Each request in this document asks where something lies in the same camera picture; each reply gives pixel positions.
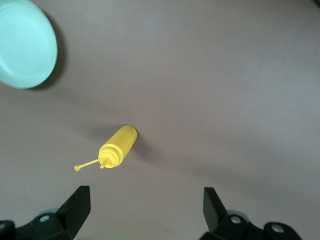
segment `black robotic claw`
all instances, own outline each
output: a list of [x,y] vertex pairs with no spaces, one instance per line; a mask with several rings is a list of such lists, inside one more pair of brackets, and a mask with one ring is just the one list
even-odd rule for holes
[[260,229],[239,215],[228,214],[212,187],[204,188],[203,214],[209,232],[200,240],[302,240],[286,224],[268,222]]
[[41,214],[18,228],[13,221],[0,221],[0,240],[72,240],[90,210],[90,188],[80,186],[56,213]]

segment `teal plate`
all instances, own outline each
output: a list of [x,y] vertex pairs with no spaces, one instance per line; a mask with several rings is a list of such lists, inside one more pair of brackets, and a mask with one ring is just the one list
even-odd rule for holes
[[0,0],[0,81],[33,88],[53,71],[55,32],[45,14],[28,0]]

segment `yellow squeeze bottle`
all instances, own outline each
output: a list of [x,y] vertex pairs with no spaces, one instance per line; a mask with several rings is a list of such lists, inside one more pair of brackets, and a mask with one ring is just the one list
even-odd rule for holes
[[137,139],[137,130],[130,125],[121,127],[99,150],[98,159],[74,166],[79,171],[85,166],[100,162],[100,168],[114,168],[119,166],[127,156]]

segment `round plastic plate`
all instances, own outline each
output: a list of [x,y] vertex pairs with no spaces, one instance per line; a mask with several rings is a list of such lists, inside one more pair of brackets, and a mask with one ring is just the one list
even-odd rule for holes
[[44,13],[28,0],[0,0],[0,81],[32,88],[57,61],[57,40]]

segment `silver bolt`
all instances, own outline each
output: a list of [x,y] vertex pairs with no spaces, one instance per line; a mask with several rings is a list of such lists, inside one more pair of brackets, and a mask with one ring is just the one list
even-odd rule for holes
[[49,218],[50,218],[50,217],[49,217],[48,215],[42,216],[42,217],[40,217],[39,222],[40,222],[40,223],[43,223],[43,222],[45,222],[45,221],[48,221]]
[[285,232],[285,230],[283,229],[282,226],[278,225],[278,224],[273,224],[271,226],[272,230],[279,233],[279,234],[283,234]]
[[231,217],[231,222],[233,222],[234,224],[240,224],[241,223],[241,219],[238,216],[232,216]]

